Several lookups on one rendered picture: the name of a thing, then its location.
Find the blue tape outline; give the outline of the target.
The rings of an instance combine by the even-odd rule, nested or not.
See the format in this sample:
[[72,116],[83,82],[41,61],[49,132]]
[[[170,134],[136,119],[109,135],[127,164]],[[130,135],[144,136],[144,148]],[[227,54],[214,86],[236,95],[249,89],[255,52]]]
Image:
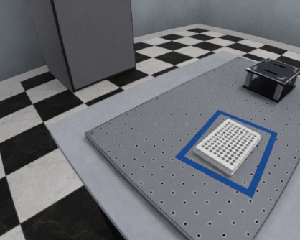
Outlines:
[[[212,170],[209,170],[207,169],[206,167],[188,159],[185,157],[186,153],[188,153],[188,151],[194,146],[194,144],[200,139],[200,137],[208,130],[208,128],[212,125],[212,123],[216,120],[216,118],[220,115],[225,115],[225,116],[228,116],[232,119],[235,119],[237,121],[240,121],[240,122],[243,122],[244,124],[247,124],[247,125],[250,125],[250,126],[253,126],[257,129],[260,129],[262,131],[265,131],[265,132],[268,132],[269,134],[271,134],[271,137],[268,141],[268,144],[266,146],[266,149],[263,153],[263,156],[261,158],[261,161],[258,165],[258,168],[255,172],[255,175],[253,176],[253,179],[251,180],[250,182],[250,185],[247,188],[244,188],[243,186],[237,184],[237,183],[234,183],[233,181],[227,179],[226,177],[223,177],[222,175],[219,175],[217,174],[216,172],[213,172]],[[261,179],[261,176],[263,174],[263,171],[266,167],[266,164],[267,164],[267,161],[268,161],[268,158],[271,154],[271,150],[273,149],[273,145],[274,145],[274,142],[276,141],[276,137],[277,137],[277,134],[276,132],[274,131],[271,131],[269,129],[266,129],[262,126],[259,126],[257,124],[253,124],[249,121],[246,121],[244,119],[241,119],[241,118],[238,118],[236,116],[233,116],[231,114],[228,114],[228,113],[225,113],[223,111],[220,111],[220,110],[217,110],[214,115],[208,120],[208,122],[195,134],[195,136],[187,143],[187,145],[177,154],[177,156],[175,158],[177,158],[178,160],[181,160],[183,161],[184,163],[192,166],[193,168],[205,173],[206,175],[209,175],[210,177],[213,177],[215,178],[216,180],[232,187],[233,189],[249,196],[249,197],[253,197],[254,195],[254,192],[256,191],[256,188],[259,184],[259,181]]]

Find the white well plate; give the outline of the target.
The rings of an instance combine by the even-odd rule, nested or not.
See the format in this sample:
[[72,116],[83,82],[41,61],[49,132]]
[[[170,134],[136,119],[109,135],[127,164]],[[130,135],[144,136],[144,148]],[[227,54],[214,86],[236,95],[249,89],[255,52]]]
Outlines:
[[260,134],[227,119],[193,152],[232,176],[260,140]]

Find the black rectangular frame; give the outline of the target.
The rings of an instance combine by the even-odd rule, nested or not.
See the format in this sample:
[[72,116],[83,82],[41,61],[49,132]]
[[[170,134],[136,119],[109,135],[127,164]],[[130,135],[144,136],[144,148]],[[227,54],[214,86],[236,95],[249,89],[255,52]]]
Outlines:
[[[266,58],[246,68],[245,71],[248,73],[242,87],[278,103],[296,87],[300,68]],[[258,77],[252,79],[253,74]]]

